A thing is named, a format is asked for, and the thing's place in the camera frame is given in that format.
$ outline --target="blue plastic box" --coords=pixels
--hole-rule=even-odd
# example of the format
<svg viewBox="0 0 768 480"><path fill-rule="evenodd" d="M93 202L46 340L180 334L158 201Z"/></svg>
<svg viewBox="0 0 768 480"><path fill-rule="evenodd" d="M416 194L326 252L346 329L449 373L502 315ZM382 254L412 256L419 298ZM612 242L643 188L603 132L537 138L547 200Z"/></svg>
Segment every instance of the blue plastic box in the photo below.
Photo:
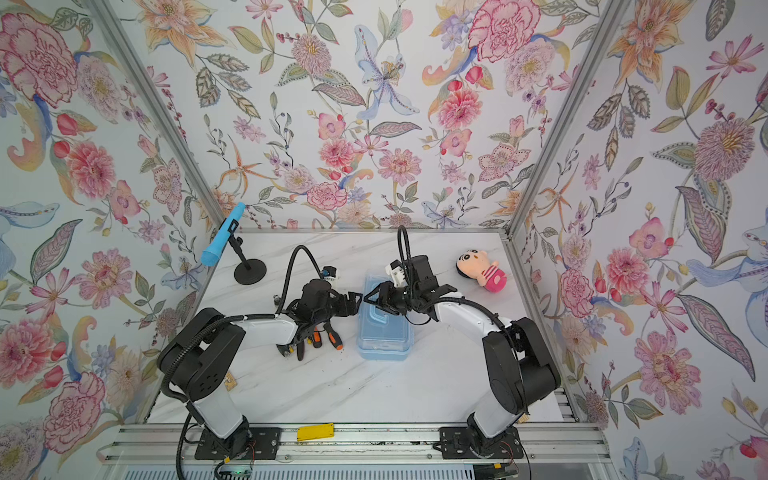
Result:
<svg viewBox="0 0 768 480"><path fill-rule="evenodd" d="M369 274L364 294L387 280L386 276ZM390 315L363 303L358 315L358 327L357 348L364 359L404 360L411 352L413 330L404 316Z"/></svg>

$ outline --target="yellow tag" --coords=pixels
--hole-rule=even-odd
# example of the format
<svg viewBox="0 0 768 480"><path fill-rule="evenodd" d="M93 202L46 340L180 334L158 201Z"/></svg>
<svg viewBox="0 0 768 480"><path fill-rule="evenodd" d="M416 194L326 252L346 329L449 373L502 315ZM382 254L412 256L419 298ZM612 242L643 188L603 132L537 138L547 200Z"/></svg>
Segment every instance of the yellow tag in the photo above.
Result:
<svg viewBox="0 0 768 480"><path fill-rule="evenodd" d="M227 372L227 375L224 377L224 386L227 387L228 392L237 386L235 377L233 377L229 372Z"/></svg>
<svg viewBox="0 0 768 480"><path fill-rule="evenodd" d="M329 439L330 437L333 437L332 423L301 427L299 431L296 432L296 440L299 442L306 442L307 440Z"/></svg>

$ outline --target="black mounting plate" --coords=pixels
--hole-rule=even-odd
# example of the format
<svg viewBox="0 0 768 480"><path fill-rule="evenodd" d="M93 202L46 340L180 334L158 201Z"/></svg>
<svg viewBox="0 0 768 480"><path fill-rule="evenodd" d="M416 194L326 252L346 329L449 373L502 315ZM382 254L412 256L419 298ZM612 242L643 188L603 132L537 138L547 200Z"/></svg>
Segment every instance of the black mounting plate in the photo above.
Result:
<svg viewBox="0 0 768 480"><path fill-rule="evenodd" d="M520 436L515 427L508 428L504 436L493 445L493 453L489 457L483 456L481 458L509 458L509 454L506 452L507 446L502 442L507 442L512 447L513 458L523 458ZM469 433L466 427L441 427L440 449L443 460L478 458L469 448Z"/></svg>
<svg viewBox="0 0 768 480"><path fill-rule="evenodd" d="M277 457L277 449L280 447L280 429L279 428L257 428L251 427L250 433L256 442L253 446L253 453L250 448L243 458L254 460L274 460ZM203 430L200 436L201 444L197 446L194 453L195 460L222 460L225 457L223 452L217 451L217 440L213 433L207 429Z"/></svg>

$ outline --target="pink plush toy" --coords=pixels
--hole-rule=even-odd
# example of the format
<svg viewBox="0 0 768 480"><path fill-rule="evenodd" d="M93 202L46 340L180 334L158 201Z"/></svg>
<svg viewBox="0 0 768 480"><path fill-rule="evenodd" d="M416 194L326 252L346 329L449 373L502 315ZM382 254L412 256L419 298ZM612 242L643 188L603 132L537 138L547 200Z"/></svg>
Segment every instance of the pink plush toy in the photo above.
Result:
<svg viewBox="0 0 768 480"><path fill-rule="evenodd" d="M507 274L498 268L498 262L489 262L488 253L482 250L463 253L456 262L456 269L461 276L477 280L489 292L500 292L507 284Z"/></svg>

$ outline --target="marble surface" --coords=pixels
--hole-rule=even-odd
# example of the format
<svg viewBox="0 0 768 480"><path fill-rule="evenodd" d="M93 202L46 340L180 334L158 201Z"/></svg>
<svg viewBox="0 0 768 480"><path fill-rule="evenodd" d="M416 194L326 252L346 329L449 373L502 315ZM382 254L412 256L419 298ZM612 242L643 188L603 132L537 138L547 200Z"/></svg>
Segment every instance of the marble surface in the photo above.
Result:
<svg viewBox="0 0 768 480"><path fill-rule="evenodd" d="M383 274L384 266L398 258L394 232L368 233L249 233L242 235L248 258L261 259L266 277L252 286L233 279L239 263L228 247L204 294L200 308L213 307L225 315L272 313L293 248L303 243L320 268L335 266L340 293L362 291L366 271ZM520 293L497 233L409 233L412 255L429 257L441 284L449 283L469 299L499 315L525 316ZM456 272L455 261L467 249L485 250L498 260L509 282L500 293L490 293L474 280ZM299 253L293 267L288 300L298 298L304 283L315 278L311 262ZM237 386L230 392L251 422L464 422L488 391L482 349L449 326L430 323L414 326L415 343L407 359L380 362L363 359L356 345L357 318L333 320L344 349L327 342L306 346L302 362L284 358L275 346L241 349L230 371ZM531 408L531 420L560 422L554 394ZM187 410L177 400L158 396L148 422L181 423Z"/></svg>

